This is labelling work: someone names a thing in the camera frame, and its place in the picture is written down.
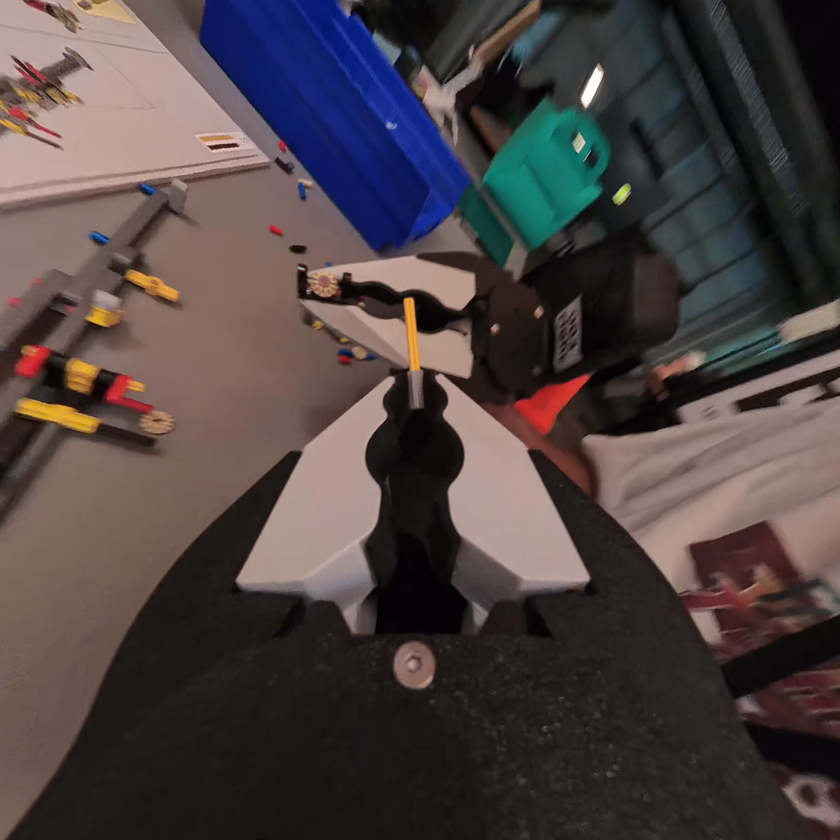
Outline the long grey lego beam assembly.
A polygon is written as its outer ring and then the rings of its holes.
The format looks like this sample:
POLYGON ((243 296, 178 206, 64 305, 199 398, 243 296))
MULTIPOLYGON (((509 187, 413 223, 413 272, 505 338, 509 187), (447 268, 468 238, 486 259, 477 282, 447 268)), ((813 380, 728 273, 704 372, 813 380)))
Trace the long grey lego beam assembly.
POLYGON ((140 184, 143 201, 112 235, 91 233, 96 253, 71 275, 53 269, 2 310, 1 512, 6 520, 47 456, 68 434, 152 448, 156 433, 108 423, 103 407, 155 419, 155 407, 136 398, 144 383, 81 359, 92 331, 120 325, 126 287, 169 305, 181 294, 144 269, 143 246, 166 216, 182 216, 187 184, 140 184))

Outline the open lego instruction booklet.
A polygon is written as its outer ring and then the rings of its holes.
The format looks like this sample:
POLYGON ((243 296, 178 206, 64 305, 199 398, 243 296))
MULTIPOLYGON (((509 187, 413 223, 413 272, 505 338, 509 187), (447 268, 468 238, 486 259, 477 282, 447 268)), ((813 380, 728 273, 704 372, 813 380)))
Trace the open lego instruction booklet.
POLYGON ((125 2, 1 3, 2 211, 267 167, 125 2))

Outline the black lego fork red pins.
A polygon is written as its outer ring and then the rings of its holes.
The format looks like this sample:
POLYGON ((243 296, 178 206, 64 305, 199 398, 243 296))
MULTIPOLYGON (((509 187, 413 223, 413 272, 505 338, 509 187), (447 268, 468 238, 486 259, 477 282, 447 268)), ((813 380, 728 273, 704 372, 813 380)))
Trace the black lego fork red pins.
POLYGON ((339 272, 336 269, 332 268, 331 266, 326 266, 323 268, 318 269, 309 269, 307 266, 303 264, 299 264, 297 266, 297 297, 302 302, 320 302, 320 303, 328 303, 334 305, 354 305, 358 300, 361 299, 361 294, 359 293, 358 288, 354 285, 354 281, 352 279, 352 275, 349 272, 339 272), (339 297, 333 297, 330 299, 322 299, 320 297, 314 297, 308 291, 308 276, 317 271, 328 271, 335 275, 337 278, 341 279, 341 294, 339 297))

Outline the blue plastic bin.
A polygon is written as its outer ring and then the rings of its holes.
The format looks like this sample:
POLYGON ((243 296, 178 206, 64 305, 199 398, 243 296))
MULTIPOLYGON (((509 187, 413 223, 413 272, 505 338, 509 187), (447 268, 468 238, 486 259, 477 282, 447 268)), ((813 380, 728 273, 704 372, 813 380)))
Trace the blue plastic bin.
POLYGON ((372 249, 454 212, 465 168, 339 2, 207 1, 200 40, 372 249))

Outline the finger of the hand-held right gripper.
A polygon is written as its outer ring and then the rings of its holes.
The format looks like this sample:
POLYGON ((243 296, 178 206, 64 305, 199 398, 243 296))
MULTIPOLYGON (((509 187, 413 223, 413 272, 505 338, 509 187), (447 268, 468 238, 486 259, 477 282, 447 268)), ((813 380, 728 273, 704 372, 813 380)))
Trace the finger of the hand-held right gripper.
MULTIPOLYGON (((314 300, 302 301, 302 309, 324 327, 346 338, 353 345, 366 348, 392 366, 408 367, 408 344, 404 316, 379 318, 361 307, 340 306, 314 300)), ((471 376, 474 356, 470 332, 451 329, 419 332, 419 360, 424 369, 461 379, 471 376)))
POLYGON ((476 278, 472 272, 446 266, 420 256, 378 259, 332 266, 349 272, 361 299, 354 305, 394 308, 413 297, 418 309, 440 308, 462 312, 476 297, 476 278))

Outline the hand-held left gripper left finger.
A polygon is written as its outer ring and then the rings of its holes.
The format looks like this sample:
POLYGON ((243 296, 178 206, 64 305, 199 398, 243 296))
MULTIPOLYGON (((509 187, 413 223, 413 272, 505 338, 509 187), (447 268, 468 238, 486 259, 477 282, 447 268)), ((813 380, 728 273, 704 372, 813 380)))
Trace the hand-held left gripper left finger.
POLYGON ((389 477, 404 396, 403 377, 387 376, 301 451, 239 590, 330 602, 352 633, 374 632, 375 591, 396 567, 389 477))

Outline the short yellow lego axle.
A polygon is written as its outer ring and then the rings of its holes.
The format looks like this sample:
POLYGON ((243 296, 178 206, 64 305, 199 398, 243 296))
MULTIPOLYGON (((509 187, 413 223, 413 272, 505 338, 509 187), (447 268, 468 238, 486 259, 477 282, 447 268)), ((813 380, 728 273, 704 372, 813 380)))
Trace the short yellow lego axle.
POLYGON ((420 373, 422 365, 419 354, 416 303, 413 297, 406 297, 403 300, 403 320, 406 328, 408 370, 411 373, 420 373))

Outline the teal felt bag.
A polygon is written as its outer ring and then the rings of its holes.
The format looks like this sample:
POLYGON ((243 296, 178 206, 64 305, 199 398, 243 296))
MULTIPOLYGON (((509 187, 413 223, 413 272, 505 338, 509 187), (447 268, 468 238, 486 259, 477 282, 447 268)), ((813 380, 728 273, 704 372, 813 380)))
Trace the teal felt bag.
POLYGON ((529 251, 603 193, 611 145, 588 111, 546 98, 493 157, 482 182, 529 251))

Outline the wooden board document stand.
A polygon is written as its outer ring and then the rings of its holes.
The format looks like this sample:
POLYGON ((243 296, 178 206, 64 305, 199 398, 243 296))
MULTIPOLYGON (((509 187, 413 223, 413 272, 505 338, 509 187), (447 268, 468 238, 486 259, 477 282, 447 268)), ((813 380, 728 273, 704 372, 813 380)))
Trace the wooden board document stand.
POLYGON ((487 31, 477 45, 466 51, 460 69, 449 76, 438 74, 424 59, 412 83, 415 93, 444 139, 455 148, 459 140, 459 105, 484 85, 488 69, 498 63, 513 43, 534 26, 543 11, 543 2, 517 2, 499 25, 487 31))

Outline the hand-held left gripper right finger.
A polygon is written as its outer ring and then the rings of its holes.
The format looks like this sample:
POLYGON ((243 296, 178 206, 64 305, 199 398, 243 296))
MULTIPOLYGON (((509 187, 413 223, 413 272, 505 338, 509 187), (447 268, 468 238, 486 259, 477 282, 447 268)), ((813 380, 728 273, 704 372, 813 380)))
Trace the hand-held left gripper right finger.
POLYGON ((590 582, 531 449, 441 374, 415 412, 415 538, 435 631, 476 631, 502 603, 590 582))

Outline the orange reflective vest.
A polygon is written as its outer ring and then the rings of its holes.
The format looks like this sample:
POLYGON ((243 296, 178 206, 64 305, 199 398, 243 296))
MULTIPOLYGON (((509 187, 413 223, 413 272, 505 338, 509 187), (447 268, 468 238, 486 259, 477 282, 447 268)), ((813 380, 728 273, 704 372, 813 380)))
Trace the orange reflective vest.
POLYGON ((558 415, 591 377, 591 374, 583 374, 567 382, 546 385, 533 396, 517 401, 516 410, 536 432, 546 436, 558 415))

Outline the person's white shirt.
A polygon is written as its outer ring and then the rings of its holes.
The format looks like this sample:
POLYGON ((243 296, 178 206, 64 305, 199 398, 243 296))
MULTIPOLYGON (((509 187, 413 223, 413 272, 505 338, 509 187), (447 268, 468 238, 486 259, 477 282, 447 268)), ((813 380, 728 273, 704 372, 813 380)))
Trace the person's white shirt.
POLYGON ((817 838, 838 838, 838 397, 583 449, 817 838))

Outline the pile of small lego pins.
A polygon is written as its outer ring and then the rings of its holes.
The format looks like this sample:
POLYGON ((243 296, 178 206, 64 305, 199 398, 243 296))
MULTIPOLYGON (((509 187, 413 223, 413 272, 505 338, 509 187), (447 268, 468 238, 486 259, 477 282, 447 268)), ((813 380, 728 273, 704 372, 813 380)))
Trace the pile of small lego pins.
POLYGON ((334 329, 306 310, 302 312, 301 322, 308 328, 329 337, 331 341, 337 344, 337 362, 341 365, 350 366, 355 362, 371 362, 379 359, 377 354, 351 341, 342 331, 334 329))

